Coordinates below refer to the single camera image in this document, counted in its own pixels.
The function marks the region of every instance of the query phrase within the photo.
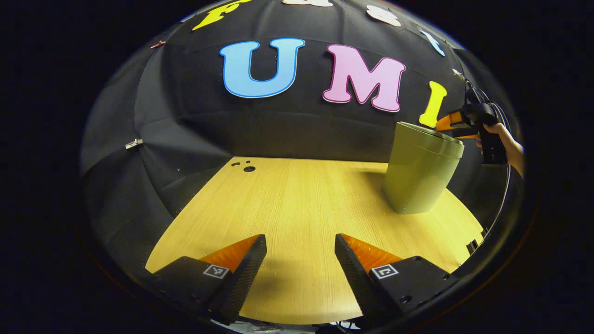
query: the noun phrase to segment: orange gripper pad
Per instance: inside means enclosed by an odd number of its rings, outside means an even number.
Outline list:
[[[451,130],[453,129],[453,127],[450,126],[451,123],[453,123],[451,121],[451,116],[446,115],[444,118],[437,121],[437,124],[435,125],[435,130],[437,132]]]
[[[456,139],[473,139],[476,138],[476,134],[469,134],[468,136],[460,136],[460,137],[455,137]]]
[[[344,233],[340,234],[349,245],[350,249],[355,252],[357,259],[365,269],[365,272],[369,274],[372,268],[381,267],[386,264],[401,261],[400,257],[390,254],[376,246],[370,245],[367,242],[363,242],[359,239],[355,239]]]
[[[454,112],[450,114],[450,123],[459,123],[462,122],[462,113],[461,112]]]
[[[199,260],[214,264],[215,266],[229,268],[233,273],[260,235],[261,234],[257,234],[225,248],[221,248]]]

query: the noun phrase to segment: blue letter u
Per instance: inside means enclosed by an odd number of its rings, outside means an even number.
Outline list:
[[[240,97],[268,97],[287,90],[295,81],[297,70],[297,49],[305,45],[305,41],[297,38],[273,39],[270,45],[278,50],[276,75],[269,80],[254,80],[249,74],[252,51],[258,42],[241,42],[227,45],[219,52],[223,63],[223,82],[225,88]]]

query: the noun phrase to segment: trash can lid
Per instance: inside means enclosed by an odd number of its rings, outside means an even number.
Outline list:
[[[464,151],[464,144],[460,140],[407,122],[396,123],[396,135],[435,153],[462,157]]]

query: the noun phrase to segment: human hand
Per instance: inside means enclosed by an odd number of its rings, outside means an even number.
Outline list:
[[[492,126],[483,124],[487,132],[495,133],[499,135],[503,147],[505,147],[505,155],[507,156],[507,163],[515,168],[520,176],[524,177],[524,147],[520,145],[511,136],[510,132],[501,123],[494,124]],[[476,145],[482,147],[481,135],[476,136]]]

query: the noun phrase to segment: foam letter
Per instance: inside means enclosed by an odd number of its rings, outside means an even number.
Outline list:
[[[429,87],[431,88],[431,96],[427,103],[427,109],[419,117],[419,122],[434,128],[437,124],[437,113],[440,111],[441,101],[447,95],[447,91],[442,85],[434,81],[429,81]]]
[[[232,12],[234,10],[237,9],[237,7],[239,7],[239,4],[241,4],[242,2],[248,2],[251,0],[237,0],[237,1],[233,1],[229,4],[226,5],[222,5],[221,7],[217,7],[211,11],[208,12],[208,15],[202,20],[202,22],[195,26],[192,31],[198,29],[198,28],[202,28],[204,26],[206,26],[207,24],[211,24],[213,22],[219,21],[221,20],[223,17],[221,16],[223,13],[229,13]]]
[[[392,58],[382,58],[372,71],[369,71],[359,51],[351,46],[332,44],[328,51],[334,55],[334,70],[330,89],[322,97],[329,102],[346,103],[351,95],[347,92],[350,79],[357,101],[361,104],[369,99],[379,86],[377,95],[371,99],[371,105],[377,109],[397,112],[400,77],[406,66]]]
[[[423,30],[419,30],[423,35],[427,36],[427,39],[429,39],[429,43],[431,43],[431,45],[433,46],[433,48],[435,49],[435,51],[439,52],[440,55],[442,56],[446,56],[446,54],[443,52],[442,49],[440,49],[440,43],[433,38],[433,36],[431,36],[429,33],[423,31]]]
[[[297,38],[279,38],[270,42],[278,50],[276,75],[269,80],[252,79],[250,66],[252,51],[258,42],[241,42],[227,45],[219,52],[225,57],[223,63],[223,82],[225,88],[240,97],[267,97],[282,93],[295,81],[297,70],[297,50],[305,41]]]
[[[332,7],[328,0],[283,0],[288,5],[312,5],[318,7]]]
[[[396,15],[381,9],[380,7],[376,6],[367,6],[367,14],[376,20],[380,20],[386,22],[387,24],[391,24],[395,27],[402,26],[402,23],[398,21]]]

